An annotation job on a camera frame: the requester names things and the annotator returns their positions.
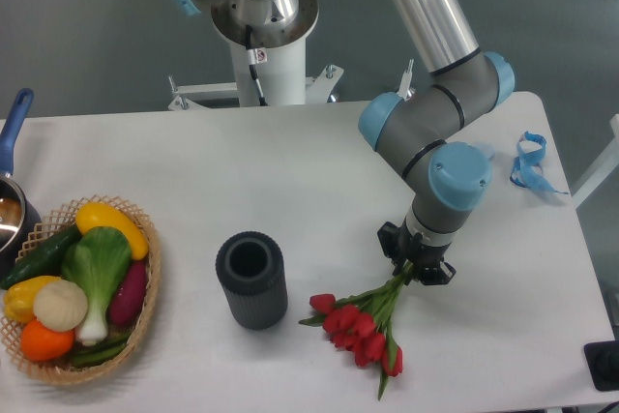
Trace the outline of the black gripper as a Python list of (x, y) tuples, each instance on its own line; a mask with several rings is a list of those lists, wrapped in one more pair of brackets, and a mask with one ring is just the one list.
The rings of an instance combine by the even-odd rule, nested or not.
[(386, 221), (378, 229), (377, 237), (383, 254), (394, 266), (394, 276), (409, 273), (414, 281), (433, 286), (448, 284), (457, 273), (444, 261), (453, 242), (452, 233), (431, 231), (416, 220), (405, 220), (401, 225)]

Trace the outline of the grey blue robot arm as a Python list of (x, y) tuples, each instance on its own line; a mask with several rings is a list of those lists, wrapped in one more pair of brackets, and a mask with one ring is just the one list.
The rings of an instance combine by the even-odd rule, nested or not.
[[(317, 0), (176, 0), (187, 15), (208, 14), (231, 49), (239, 104), (307, 103), (305, 40)], [(444, 255), (482, 200), (491, 168), (476, 147), (454, 142), (468, 124), (514, 91), (512, 67), (482, 52), (457, 0), (394, 0), (432, 77), (420, 93), (388, 92), (363, 110), (367, 144), (412, 189), (402, 224), (378, 232), (396, 274), (424, 285), (455, 274)]]

